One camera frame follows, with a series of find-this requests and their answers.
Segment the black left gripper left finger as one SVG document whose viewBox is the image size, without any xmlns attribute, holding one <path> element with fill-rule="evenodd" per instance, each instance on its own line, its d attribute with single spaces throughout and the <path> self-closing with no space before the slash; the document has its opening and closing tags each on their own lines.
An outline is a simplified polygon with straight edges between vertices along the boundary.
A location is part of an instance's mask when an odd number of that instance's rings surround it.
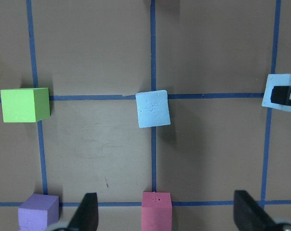
<svg viewBox="0 0 291 231">
<path fill-rule="evenodd" d="M 69 222 L 69 231 L 96 231 L 98 228 L 97 193 L 86 193 Z"/>
</svg>

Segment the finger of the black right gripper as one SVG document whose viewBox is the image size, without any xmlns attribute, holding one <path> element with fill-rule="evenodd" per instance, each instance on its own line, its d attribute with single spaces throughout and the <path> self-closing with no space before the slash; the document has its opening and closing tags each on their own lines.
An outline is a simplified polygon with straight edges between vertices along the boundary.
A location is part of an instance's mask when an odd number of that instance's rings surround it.
<svg viewBox="0 0 291 231">
<path fill-rule="evenodd" d="M 271 103 L 291 106 L 291 86 L 274 86 L 270 100 Z"/>
</svg>

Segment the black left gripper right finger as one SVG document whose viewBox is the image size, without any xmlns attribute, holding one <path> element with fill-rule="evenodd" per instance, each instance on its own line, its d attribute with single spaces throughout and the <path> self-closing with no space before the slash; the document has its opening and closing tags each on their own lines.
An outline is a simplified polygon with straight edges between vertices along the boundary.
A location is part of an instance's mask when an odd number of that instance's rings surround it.
<svg viewBox="0 0 291 231">
<path fill-rule="evenodd" d="M 239 231 L 270 231 L 276 226 L 245 190 L 234 191 L 233 219 Z"/>
</svg>

